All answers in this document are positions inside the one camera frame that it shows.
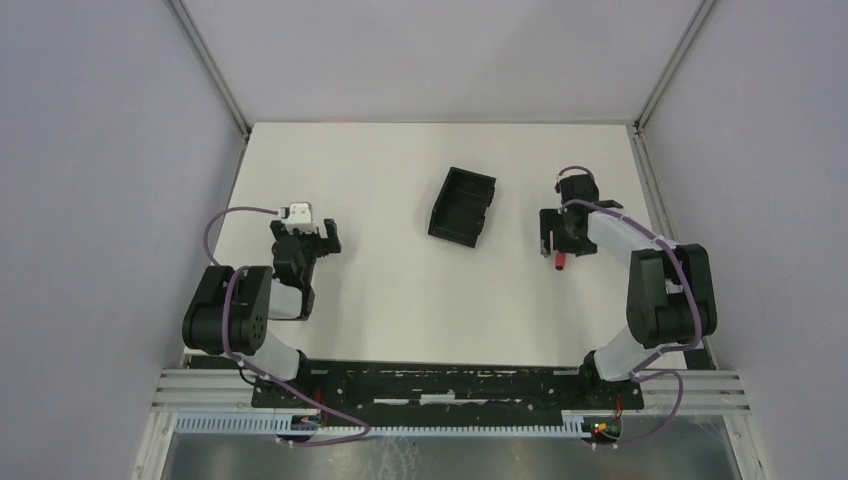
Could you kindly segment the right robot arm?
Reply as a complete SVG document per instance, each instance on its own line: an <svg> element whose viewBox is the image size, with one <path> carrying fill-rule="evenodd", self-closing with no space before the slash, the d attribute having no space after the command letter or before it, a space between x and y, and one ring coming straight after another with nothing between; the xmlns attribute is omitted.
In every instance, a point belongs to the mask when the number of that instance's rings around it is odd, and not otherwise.
<svg viewBox="0 0 848 480"><path fill-rule="evenodd" d="M628 270L626 325L587 354L582 370L600 381L638 381L670 352L699 347L717 327L709 256L699 244L680 244L603 200L594 174L563 168L554 186L561 204L539 213L540 253L556 269L568 258L612 254Z"/></svg>

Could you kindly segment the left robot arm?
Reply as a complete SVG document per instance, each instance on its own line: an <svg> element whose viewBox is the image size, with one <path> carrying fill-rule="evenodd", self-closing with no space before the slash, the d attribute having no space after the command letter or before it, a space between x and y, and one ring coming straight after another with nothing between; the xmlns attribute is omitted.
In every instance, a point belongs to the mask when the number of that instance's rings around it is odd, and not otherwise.
<svg viewBox="0 0 848 480"><path fill-rule="evenodd" d="M260 376L295 379L305 355L269 331L271 321L306 321L312 314L313 275L317 260L339 254L337 224L270 224L274 242L269 266L249 266L238 274L231 266L205 270L182 323L189 349L224 355Z"/></svg>

